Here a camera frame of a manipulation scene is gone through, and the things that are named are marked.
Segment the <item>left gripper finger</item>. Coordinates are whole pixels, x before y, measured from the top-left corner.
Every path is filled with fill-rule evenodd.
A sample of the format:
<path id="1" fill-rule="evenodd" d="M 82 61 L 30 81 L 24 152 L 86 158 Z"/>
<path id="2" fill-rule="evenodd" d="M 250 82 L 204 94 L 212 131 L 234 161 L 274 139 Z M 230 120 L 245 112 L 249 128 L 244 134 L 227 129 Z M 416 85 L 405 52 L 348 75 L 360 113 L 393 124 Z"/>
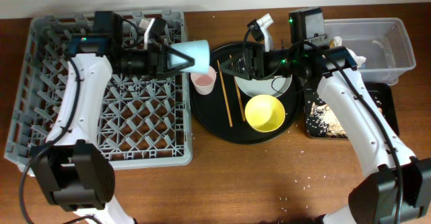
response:
<path id="1" fill-rule="evenodd" d="M 194 58 L 173 48 L 169 45 L 163 45 L 163 50 L 167 54 L 169 63 L 190 63 L 194 62 Z"/>
<path id="2" fill-rule="evenodd" d="M 179 73 L 182 73 L 182 70 L 188 69 L 195 65 L 195 59 L 184 59 L 180 57 L 172 57 L 168 59 L 167 62 L 167 71 L 165 74 L 166 78 L 173 77 Z"/>

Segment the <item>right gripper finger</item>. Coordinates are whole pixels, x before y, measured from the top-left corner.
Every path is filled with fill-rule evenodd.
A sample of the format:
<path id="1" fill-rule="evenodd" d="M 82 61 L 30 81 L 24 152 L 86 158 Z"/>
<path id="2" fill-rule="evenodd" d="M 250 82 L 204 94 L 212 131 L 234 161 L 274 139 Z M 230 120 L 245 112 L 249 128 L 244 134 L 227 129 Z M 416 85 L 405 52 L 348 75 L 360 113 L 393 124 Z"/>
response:
<path id="1" fill-rule="evenodd" d="M 246 80 L 248 79 L 248 73 L 246 71 L 243 71 L 242 69 L 237 70 L 237 69 L 221 68 L 221 72 L 235 77 L 239 77 L 241 79 L 246 79 Z"/>
<path id="2" fill-rule="evenodd" d="M 230 56 L 220 65 L 221 69 L 245 70 L 242 56 Z"/>

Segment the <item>blue cup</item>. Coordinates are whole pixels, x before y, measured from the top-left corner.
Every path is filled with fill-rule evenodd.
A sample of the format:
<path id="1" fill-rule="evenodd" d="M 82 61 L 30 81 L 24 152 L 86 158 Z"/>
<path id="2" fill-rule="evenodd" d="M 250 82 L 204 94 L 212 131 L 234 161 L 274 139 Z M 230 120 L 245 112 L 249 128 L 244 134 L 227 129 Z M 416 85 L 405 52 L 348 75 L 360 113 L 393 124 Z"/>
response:
<path id="1" fill-rule="evenodd" d="M 180 42 L 172 44 L 171 47 L 195 59 L 192 67 L 187 67 L 181 72 L 206 74 L 209 71 L 210 50 L 207 40 Z"/>

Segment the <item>pink cup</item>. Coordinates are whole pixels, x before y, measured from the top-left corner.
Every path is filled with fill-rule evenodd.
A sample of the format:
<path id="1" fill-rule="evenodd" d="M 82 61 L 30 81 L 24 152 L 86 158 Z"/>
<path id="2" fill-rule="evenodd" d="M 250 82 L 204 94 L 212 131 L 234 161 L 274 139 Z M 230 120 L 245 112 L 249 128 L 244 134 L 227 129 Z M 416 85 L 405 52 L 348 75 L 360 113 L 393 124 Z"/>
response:
<path id="1" fill-rule="evenodd" d="M 217 73 L 213 67 L 209 67 L 206 74 L 191 73 L 191 81 L 197 93 L 208 95 L 213 91 Z"/>

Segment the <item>yellow bowl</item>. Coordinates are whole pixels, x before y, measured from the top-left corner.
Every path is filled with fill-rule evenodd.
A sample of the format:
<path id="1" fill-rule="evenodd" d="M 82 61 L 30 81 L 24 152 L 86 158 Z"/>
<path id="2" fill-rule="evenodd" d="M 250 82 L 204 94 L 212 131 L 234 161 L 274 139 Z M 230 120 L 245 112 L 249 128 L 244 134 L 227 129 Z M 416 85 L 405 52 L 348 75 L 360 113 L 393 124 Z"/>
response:
<path id="1" fill-rule="evenodd" d="M 260 133 L 270 133 L 279 129 L 286 119 L 283 104 L 270 95 L 251 98 L 244 109 L 248 125 Z"/>

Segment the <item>white napkin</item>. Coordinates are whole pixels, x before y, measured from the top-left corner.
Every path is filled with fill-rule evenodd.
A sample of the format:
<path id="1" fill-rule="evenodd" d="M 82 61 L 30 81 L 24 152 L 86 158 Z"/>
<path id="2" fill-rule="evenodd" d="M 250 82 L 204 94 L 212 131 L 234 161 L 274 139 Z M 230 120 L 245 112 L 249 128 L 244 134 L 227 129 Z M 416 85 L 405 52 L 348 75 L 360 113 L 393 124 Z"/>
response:
<path id="1" fill-rule="evenodd" d="M 330 48 L 335 48 L 335 47 L 338 47 L 338 46 L 342 46 L 342 44 L 343 44 L 342 38 L 340 36 L 335 36 L 333 39 L 330 40 L 329 47 Z M 347 51 L 350 53 L 350 55 L 352 56 L 352 58 L 355 60 L 358 68 L 360 68 L 366 62 L 366 57 L 357 55 L 350 48 L 347 48 Z"/>

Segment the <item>food scraps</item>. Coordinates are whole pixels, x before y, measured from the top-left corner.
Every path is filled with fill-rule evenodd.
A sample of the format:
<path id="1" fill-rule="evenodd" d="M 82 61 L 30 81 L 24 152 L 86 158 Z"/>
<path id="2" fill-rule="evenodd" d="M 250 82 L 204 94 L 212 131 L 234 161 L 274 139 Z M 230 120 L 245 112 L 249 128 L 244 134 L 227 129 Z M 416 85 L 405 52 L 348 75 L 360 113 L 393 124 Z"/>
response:
<path id="1" fill-rule="evenodd" d="M 347 138 L 335 113 L 322 99 L 307 101 L 305 117 L 306 131 L 310 138 Z"/>

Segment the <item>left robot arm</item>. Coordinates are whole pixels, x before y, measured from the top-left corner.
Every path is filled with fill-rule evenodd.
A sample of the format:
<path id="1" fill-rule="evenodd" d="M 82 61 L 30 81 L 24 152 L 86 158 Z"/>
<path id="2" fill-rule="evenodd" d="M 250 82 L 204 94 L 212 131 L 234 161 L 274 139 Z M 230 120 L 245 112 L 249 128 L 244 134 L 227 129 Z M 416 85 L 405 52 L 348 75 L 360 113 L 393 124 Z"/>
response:
<path id="1" fill-rule="evenodd" d="M 166 20 L 155 17 L 132 45 L 123 44 L 125 19 L 98 11 L 92 31 L 74 36 L 66 51 L 68 76 L 57 119 L 45 144 L 30 149 L 33 172 L 45 199 L 77 221 L 133 223 L 115 198 L 114 169 L 96 143 L 106 86 L 116 73 L 166 79 L 195 59 L 157 38 Z"/>

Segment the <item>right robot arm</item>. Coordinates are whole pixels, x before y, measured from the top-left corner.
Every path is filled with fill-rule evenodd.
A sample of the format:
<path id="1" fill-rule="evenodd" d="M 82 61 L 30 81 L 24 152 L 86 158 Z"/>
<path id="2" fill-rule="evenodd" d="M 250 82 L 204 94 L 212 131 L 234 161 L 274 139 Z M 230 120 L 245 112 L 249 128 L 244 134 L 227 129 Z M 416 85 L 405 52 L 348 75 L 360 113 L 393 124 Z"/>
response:
<path id="1" fill-rule="evenodd" d="M 291 46 L 276 50 L 268 32 L 272 19 L 251 21 L 241 51 L 220 72 L 265 80 L 296 75 L 334 112 L 352 144 L 364 175 L 348 203 L 317 223 L 401 223 L 423 217 L 430 206 L 430 160 L 418 159 L 395 134 L 368 93 L 352 54 L 333 47 L 318 7 L 291 11 Z"/>

